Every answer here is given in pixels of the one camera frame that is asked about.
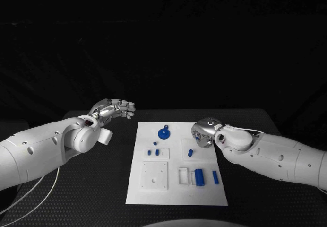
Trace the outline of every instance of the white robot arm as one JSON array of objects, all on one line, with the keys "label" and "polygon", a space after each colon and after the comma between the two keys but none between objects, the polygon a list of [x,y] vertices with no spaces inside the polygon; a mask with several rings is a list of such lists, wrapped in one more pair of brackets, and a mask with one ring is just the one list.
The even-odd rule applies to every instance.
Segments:
[{"label": "white robot arm", "polygon": [[327,190],[327,156],[300,142],[244,129],[205,118],[192,127],[197,145],[208,148],[216,142],[229,162],[269,178],[308,184]]},{"label": "white robot arm", "polygon": [[88,152],[97,141],[110,143],[112,132],[102,128],[114,117],[134,115],[134,103],[104,99],[88,115],[45,124],[0,142],[0,190],[48,174]]}]

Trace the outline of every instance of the table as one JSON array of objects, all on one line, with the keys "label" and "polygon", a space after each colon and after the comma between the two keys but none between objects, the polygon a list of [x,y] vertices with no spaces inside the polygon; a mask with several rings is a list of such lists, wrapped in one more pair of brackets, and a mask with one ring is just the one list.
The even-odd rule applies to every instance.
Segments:
[{"label": "table", "polygon": [[[88,111],[71,111],[65,118]],[[131,120],[115,118],[105,126],[114,132],[110,144],[61,167],[52,195],[39,209],[12,226],[128,226],[197,218],[231,221],[251,227],[327,226],[327,201],[311,186],[281,182],[226,161],[218,147],[218,163],[229,206],[125,205],[138,122],[196,122],[215,117],[241,128],[280,135],[262,109],[137,110]],[[23,216],[45,198],[56,171],[7,212],[2,224]],[[35,182],[23,185],[20,198]]]}]

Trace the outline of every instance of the silver robotic hand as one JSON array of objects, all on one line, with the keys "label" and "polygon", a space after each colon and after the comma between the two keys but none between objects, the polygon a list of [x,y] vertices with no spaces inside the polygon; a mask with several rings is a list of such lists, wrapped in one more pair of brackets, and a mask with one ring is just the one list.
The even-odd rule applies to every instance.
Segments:
[{"label": "silver robotic hand", "polygon": [[216,142],[228,161],[278,180],[308,184],[327,190],[327,155],[300,142],[251,129],[242,129],[209,117],[192,127],[202,148]]},{"label": "silver robotic hand", "polygon": [[114,117],[130,119],[134,111],[133,102],[104,99],[88,115],[12,135],[0,142],[0,190],[42,177],[72,157],[88,152],[97,141],[107,145],[112,132],[104,126]]}]

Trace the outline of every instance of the blue object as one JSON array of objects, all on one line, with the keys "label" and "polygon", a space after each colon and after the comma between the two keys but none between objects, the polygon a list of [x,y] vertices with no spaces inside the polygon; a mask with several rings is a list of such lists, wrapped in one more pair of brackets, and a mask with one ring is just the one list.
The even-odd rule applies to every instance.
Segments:
[{"label": "blue object", "polygon": [[189,157],[192,157],[193,155],[193,150],[189,150]]},{"label": "blue object", "polygon": [[169,126],[164,125],[164,128],[159,130],[159,138],[160,139],[167,139],[170,136],[170,131],[169,131]]},{"label": "blue object", "polygon": [[216,171],[213,171],[213,179],[215,179],[215,184],[219,184]]},{"label": "blue object", "polygon": [[205,178],[203,178],[202,169],[196,169],[195,174],[196,174],[196,186],[202,187],[202,186],[205,186]]}]

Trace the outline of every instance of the cable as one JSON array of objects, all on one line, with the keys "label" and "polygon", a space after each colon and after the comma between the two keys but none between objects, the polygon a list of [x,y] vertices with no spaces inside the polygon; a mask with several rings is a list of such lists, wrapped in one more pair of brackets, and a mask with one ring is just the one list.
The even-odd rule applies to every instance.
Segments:
[{"label": "cable", "polygon": [[321,188],[317,187],[317,189],[327,195],[327,192]]},{"label": "cable", "polygon": [[[19,221],[20,219],[23,219],[23,218],[25,218],[25,217],[38,209],[38,207],[42,205],[42,203],[43,203],[43,201],[46,200],[46,198],[48,198],[48,196],[49,196],[49,194],[50,194],[50,192],[52,192],[52,190],[53,190],[53,187],[55,187],[55,185],[56,185],[56,179],[55,179],[55,182],[53,182],[50,191],[49,191],[46,197],[45,197],[45,199],[42,200],[42,202],[39,203],[39,205],[27,212],[27,214],[25,214],[16,221]],[[6,225],[3,225],[3,226],[0,226],[0,227],[9,226],[9,225],[13,224],[16,221],[10,222],[9,224],[6,224]]]},{"label": "cable", "polygon": [[231,126],[229,124],[226,124],[231,128],[233,128],[233,129],[241,129],[241,130],[248,130],[248,131],[256,131],[256,132],[259,132],[259,133],[264,133],[262,131],[258,131],[258,130],[254,130],[254,129],[244,129],[244,128],[238,128],[238,127],[233,127],[233,126]]},{"label": "cable", "polygon": [[30,192],[33,191],[33,189],[36,188],[36,186],[39,185],[40,181],[43,180],[45,176],[40,178],[40,180],[38,181],[35,187],[29,190],[29,192],[22,196],[22,198],[0,212],[0,215],[22,201],[22,199],[30,194]]}]

